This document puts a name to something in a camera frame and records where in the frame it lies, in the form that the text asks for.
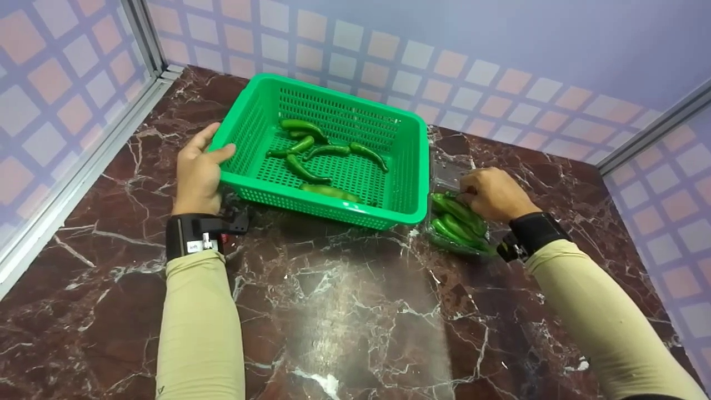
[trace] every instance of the bag of green chili peppers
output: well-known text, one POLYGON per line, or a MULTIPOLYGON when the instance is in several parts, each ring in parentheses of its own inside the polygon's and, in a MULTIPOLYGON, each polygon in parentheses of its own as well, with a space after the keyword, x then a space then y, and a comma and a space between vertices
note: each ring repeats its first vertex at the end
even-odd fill
POLYGON ((456 200, 451 192, 429 195, 425 233, 437 247, 456 254, 492 256, 488 225, 481 216, 456 200))

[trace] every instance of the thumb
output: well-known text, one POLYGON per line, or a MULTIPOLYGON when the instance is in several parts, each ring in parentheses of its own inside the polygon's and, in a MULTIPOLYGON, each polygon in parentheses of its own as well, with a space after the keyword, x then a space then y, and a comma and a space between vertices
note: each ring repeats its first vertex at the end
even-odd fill
POLYGON ((205 153, 205 155, 210 159, 210 161, 215 164, 220 164, 224 161, 229 160, 233 155, 235 155, 235 150, 237 148, 233 143, 224 146, 222 149, 217 149, 214 152, 205 153))
POLYGON ((456 200, 466 204, 472 211, 481 215, 481 197, 471 193, 462 193, 456 197, 456 200))

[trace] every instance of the basket rim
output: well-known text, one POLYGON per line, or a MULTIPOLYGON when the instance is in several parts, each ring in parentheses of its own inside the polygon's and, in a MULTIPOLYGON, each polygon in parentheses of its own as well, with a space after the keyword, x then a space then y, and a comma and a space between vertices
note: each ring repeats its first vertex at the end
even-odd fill
POLYGON ((226 172, 220 168, 221 181, 228 184, 233 184, 235 186, 242 186, 248 189, 267 191, 274 194, 280 194, 282 196, 297 198, 317 206, 322 205, 328 206, 332 209, 345 209, 348 212, 359 213, 365 216, 372 216, 377 219, 390 221, 393 223, 415 225, 424 220, 425 216, 427 215, 427 195, 429 193, 429 140, 427 139, 427 124, 419 115, 407 110, 401 110, 399 108, 395 108, 393 106, 382 104, 379 102, 374 102, 369 99, 363 99, 353 95, 341 93, 329 88, 323 88, 321 86, 312 85, 311 83, 301 82, 300 80, 271 73, 260 73, 255 75, 249 81, 245 89, 243 89, 242 92, 238 95, 237 100, 234 102, 234 104, 230 108, 230 111, 225 116, 225 119, 222 121, 220 128, 218 128, 218 131, 215 133, 215 136, 208 148, 209 152, 221 148, 225 145, 225 142, 230 132, 227 128, 223 127, 233 126, 237 122, 237 119, 240 116, 245 103, 251 98, 253 92, 257 89, 257 86, 259 86, 259 84, 263 80, 280 80, 282 82, 288 81, 290 85, 300 86, 308 90, 316 90, 317 92, 327 93, 328 95, 335 95, 340 98, 348 98, 349 100, 355 100, 356 102, 361 102, 364 104, 377 105, 381 109, 385 109, 389 112, 401 115, 402 117, 414 119, 419 125, 417 138, 417 140, 419 141, 419 154, 417 156, 420 160, 424 160, 424 162, 426 163, 426 165, 421 165, 418 168, 417 184, 419 186, 419 191, 417 193, 417 205, 415 207, 415 210, 412 213, 402 213, 399 211, 381 209, 365 204, 351 203, 340 199, 328 198, 327 196, 310 193, 307 191, 300 190, 298 188, 285 186, 282 184, 276 184, 274 182, 264 181, 252 177, 246 177, 244 175, 239 175, 232 172, 226 172))

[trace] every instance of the hand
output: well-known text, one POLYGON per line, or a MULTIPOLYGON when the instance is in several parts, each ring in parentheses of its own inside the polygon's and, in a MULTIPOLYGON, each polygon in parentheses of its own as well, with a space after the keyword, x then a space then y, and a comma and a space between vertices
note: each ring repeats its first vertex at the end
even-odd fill
POLYGON ((457 199, 485 219, 509 223, 541 210, 528 198, 511 175, 499 168, 480 168, 459 181, 457 199))
POLYGON ((214 152, 205 152, 219 127, 217 122, 208 125, 178 153, 178 195, 173 215, 220 212, 220 163, 235 154, 235 145, 230 143, 214 152))

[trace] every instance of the forearm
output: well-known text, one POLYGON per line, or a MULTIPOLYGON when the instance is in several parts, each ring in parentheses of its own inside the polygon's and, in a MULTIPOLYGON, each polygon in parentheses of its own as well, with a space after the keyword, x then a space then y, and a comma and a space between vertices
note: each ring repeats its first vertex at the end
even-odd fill
POLYGON ((224 258, 202 251, 166 268, 157 399, 244 399, 242 332, 224 258))
POLYGON ((526 266, 611 399, 706 399, 632 299, 574 243, 549 243, 526 266))

